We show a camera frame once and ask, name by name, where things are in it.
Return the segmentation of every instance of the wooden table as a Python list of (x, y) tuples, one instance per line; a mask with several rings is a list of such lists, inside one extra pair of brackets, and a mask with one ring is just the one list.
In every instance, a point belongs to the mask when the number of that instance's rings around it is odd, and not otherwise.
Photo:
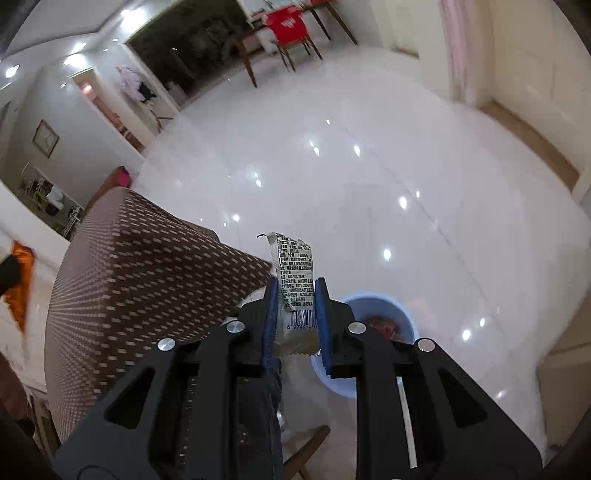
[[(332, 41), (331, 36), (329, 35), (328, 31), (326, 30), (326, 27), (324, 26), (324, 24), (322, 23), (322, 20), (318, 16), (318, 13), (316, 12), (317, 10), (319, 10), (321, 8), (326, 8), (330, 12), (330, 14), (335, 18), (335, 20), (339, 23), (339, 25), (343, 28), (343, 30), (349, 36), (351, 41), (355, 45), (357, 45), (357, 40), (355, 39), (355, 36), (353, 35), (353, 33), (351, 32), (349, 27), (347, 27), (347, 25), (345, 24), (343, 19), (340, 17), (339, 13), (333, 7), (332, 3), (334, 3), (334, 1), (335, 0), (318, 0), (312, 4), (302, 5), (301, 9), (303, 12), (312, 13), (312, 16), (318, 22), (318, 25), (320, 26), (320, 28), (322, 29), (322, 31), (326, 35), (326, 38), (328, 38), (330, 41)], [(244, 63), (246, 71), (250, 75), (250, 78), (252, 80), (252, 84), (255, 87), (258, 87), (258, 85), (256, 84), (255, 74), (252, 71), (252, 65), (251, 65), (251, 61), (249, 58), (249, 54), (246, 51), (246, 47), (244, 46), (244, 39), (247, 37), (250, 37), (251, 35), (254, 35), (256, 32), (261, 31), (265, 28), (268, 28), (268, 27), (263, 25), (261, 22), (258, 23), (257, 25), (254, 25), (254, 26), (250, 25), (250, 28), (248, 30), (246, 30), (245, 32), (239, 34), (235, 40), (238, 51), (240, 52), (240, 56), (242, 57), (242, 62)]]

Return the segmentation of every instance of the table leg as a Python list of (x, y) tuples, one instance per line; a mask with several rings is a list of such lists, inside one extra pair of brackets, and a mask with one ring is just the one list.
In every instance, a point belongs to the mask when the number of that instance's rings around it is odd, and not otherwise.
[(316, 19), (316, 21), (318, 22), (318, 25), (320, 25), (320, 28), (322, 29), (322, 31), (324, 32), (324, 34), (326, 35), (326, 38), (329, 39), (329, 41), (332, 41), (332, 38), (330, 38), (330, 35), (328, 33), (328, 31), (326, 30), (326, 27), (324, 26), (324, 24), (322, 23), (322, 20), (320, 19), (320, 17), (318, 16), (318, 12), (316, 10), (310, 10), (312, 12), (312, 15), (314, 15), (314, 18)]
[(337, 11), (335, 10), (335, 8), (331, 4), (326, 4), (326, 9), (331, 13), (331, 15), (335, 18), (335, 20), (343, 28), (343, 30), (349, 36), (349, 38), (351, 39), (351, 41), (355, 45), (357, 45), (357, 40), (355, 40), (355, 37), (353, 36), (353, 33), (351, 32), (351, 30), (349, 30), (349, 27), (347, 27), (347, 24), (343, 21), (343, 19), (337, 13)]
[(246, 71), (250, 75), (250, 78), (252, 80), (252, 84), (255, 86), (255, 88), (257, 88), (258, 85), (256, 84), (255, 74), (252, 71), (251, 61), (248, 58), (248, 52), (246, 51), (246, 47), (244, 46), (244, 42), (242, 40), (236, 40), (236, 46), (238, 47), (238, 51), (240, 52), (240, 56), (242, 57), (242, 62), (246, 68)]

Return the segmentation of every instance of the food packet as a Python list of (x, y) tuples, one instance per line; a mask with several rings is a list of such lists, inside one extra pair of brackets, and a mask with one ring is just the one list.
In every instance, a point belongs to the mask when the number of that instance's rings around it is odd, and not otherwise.
[(320, 348), (314, 313), (312, 249), (280, 233), (267, 235), (277, 270), (277, 331), (273, 354), (312, 355)]

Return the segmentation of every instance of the red chair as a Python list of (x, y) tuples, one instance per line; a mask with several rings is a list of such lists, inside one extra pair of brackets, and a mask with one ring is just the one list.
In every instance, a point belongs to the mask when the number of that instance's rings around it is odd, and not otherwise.
[(320, 55), (318, 48), (312, 42), (306, 24), (301, 19), (301, 13), (300, 7), (290, 5), (289, 7), (270, 12), (263, 18), (263, 24), (273, 30), (277, 38), (275, 44), (279, 49), (283, 65), (287, 68), (287, 63), (285, 62), (285, 57), (287, 57), (293, 71), (296, 70), (296, 67), (287, 49), (295, 43), (301, 43), (308, 55), (311, 55), (309, 48), (311, 46), (318, 55), (318, 58), (322, 60), (322, 55)]

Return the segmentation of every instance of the barcode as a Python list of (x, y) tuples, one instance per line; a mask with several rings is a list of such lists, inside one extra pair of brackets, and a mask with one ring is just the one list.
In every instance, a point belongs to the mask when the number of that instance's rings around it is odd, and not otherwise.
[(317, 328), (314, 310), (296, 310), (291, 312), (291, 328), (314, 329)]

